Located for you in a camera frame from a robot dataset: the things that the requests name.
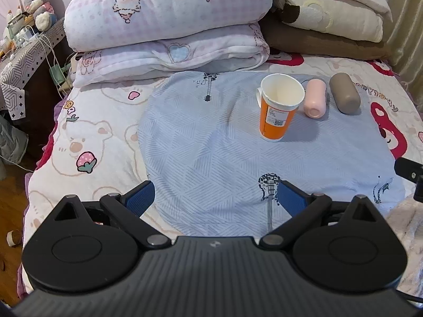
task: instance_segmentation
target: brown pillow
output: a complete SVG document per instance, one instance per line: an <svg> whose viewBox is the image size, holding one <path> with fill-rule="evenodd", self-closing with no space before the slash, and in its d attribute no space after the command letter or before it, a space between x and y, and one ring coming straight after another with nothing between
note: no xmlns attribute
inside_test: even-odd
<svg viewBox="0 0 423 317"><path fill-rule="evenodd" d="M383 41L373 43L351 40L318 31L298 29L285 25L275 13L267 13L259 21L264 40L270 47L283 52L327 55L360 60L385 59L390 51Z"/></svg>

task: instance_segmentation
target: white logo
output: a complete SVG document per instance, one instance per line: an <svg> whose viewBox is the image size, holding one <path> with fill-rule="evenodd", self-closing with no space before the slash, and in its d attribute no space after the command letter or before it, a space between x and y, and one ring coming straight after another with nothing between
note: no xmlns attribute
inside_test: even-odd
<svg viewBox="0 0 423 317"><path fill-rule="evenodd" d="M219 241L213 241L213 242L210 242L210 246L213 248L217 248L221 246L221 243Z"/></svg>

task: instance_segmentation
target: light blue cloth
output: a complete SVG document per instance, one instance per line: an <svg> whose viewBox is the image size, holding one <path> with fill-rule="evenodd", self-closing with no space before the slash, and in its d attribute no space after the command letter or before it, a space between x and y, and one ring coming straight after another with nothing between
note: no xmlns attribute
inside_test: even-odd
<svg viewBox="0 0 423 317"><path fill-rule="evenodd" d="M261 138L256 100L266 75L182 72L149 98L138 139L166 222L190 236L260 237L268 222L277 227L291 217L273 183L279 178L335 201L365 194L383 214L404 198L367 95L360 90L360 110L345 115L329 92L322 118L298 111L271 143ZM292 76L304 87L314 78Z"/></svg>

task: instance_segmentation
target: white label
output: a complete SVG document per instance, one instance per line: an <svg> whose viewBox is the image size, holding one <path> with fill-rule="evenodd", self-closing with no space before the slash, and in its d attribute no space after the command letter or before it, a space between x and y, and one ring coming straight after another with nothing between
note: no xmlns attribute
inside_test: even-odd
<svg viewBox="0 0 423 317"><path fill-rule="evenodd" d="M267 108L266 123L282 127L285 125L288 114L289 112L279 111L278 109L273 109L269 106Z"/></svg>

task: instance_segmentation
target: taupe cylindrical container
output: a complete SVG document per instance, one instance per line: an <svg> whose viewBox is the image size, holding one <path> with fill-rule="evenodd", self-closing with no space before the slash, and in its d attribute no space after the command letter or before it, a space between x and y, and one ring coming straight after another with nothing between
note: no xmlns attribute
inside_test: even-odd
<svg viewBox="0 0 423 317"><path fill-rule="evenodd" d="M359 109L361 99L348 74L333 75L329 85L339 111L344 114L353 114Z"/></svg>

